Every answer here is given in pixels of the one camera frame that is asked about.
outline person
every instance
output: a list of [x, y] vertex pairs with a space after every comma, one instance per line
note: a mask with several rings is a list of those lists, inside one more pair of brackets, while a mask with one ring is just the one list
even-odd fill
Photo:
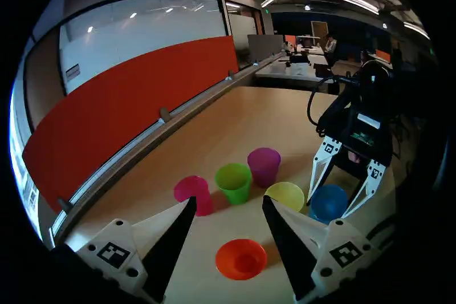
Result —
[[290, 53], [293, 53], [293, 52], [295, 51], [293, 45], [290, 44], [289, 42], [285, 42], [285, 43], [283, 44], [282, 49], [283, 49], [285, 52], [290, 52]]
[[332, 67], [334, 65], [334, 51], [336, 50], [337, 40], [331, 34], [326, 35], [326, 45], [324, 47], [324, 56], [328, 61], [328, 65]]

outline wooden table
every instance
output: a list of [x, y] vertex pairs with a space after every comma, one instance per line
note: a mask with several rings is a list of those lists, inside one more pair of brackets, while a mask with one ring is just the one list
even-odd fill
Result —
[[[217, 212], [195, 217], [166, 291], [166, 303], [293, 303], [292, 289], [262, 211], [264, 189], [252, 186], [247, 203], [228, 205], [214, 183], [217, 169], [246, 163], [255, 148], [268, 146], [282, 155], [279, 181], [291, 181], [307, 198], [312, 159], [322, 139], [306, 117], [310, 93], [238, 87], [171, 135], [119, 180], [81, 219], [67, 239], [77, 250], [115, 218], [135, 224], [173, 206], [173, 187], [183, 177], [207, 179]], [[335, 96], [316, 94], [316, 120]], [[335, 168], [328, 183], [350, 191], [357, 180]], [[387, 171], [382, 188], [394, 187]], [[267, 268], [248, 281], [232, 281], [215, 267], [215, 254], [235, 238], [263, 245]]]

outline wooden door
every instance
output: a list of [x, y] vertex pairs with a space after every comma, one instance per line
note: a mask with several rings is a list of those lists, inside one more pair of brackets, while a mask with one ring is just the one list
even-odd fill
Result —
[[321, 48], [326, 45], [326, 35], [328, 34], [328, 24], [323, 21], [311, 21], [312, 24], [312, 35], [314, 37], [320, 37], [317, 42], [320, 43]]

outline pink cup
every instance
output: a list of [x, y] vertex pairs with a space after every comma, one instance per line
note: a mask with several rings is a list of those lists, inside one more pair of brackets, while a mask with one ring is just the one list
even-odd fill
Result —
[[192, 196], [196, 197], [196, 216], [206, 216], [214, 212], [209, 186], [204, 178], [185, 177], [174, 187], [174, 198], [178, 202], [183, 202]]
[[262, 147], [251, 152], [247, 157], [247, 163], [255, 183], [262, 188], [268, 188], [274, 184], [280, 161], [279, 152], [272, 148]]

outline sticker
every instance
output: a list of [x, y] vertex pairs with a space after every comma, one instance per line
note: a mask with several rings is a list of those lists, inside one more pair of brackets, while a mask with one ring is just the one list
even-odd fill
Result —
[[342, 268], [350, 265], [362, 255], [362, 252], [351, 241], [330, 250], [329, 253]]
[[327, 144], [324, 148], [325, 152], [331, 153], [332, 150], [334, 149], [333, 145]]
[[378, 171], [377, 169], [373, 169], [370, 176], [374, 179], [377, 179], [379, 173], [380, 173], [380, 171]]
[[130, 252], [108, 242], [105, 247], [98, 252], [97, 256], [110, 264], [112, 267], [119, 268], [130, 255]]

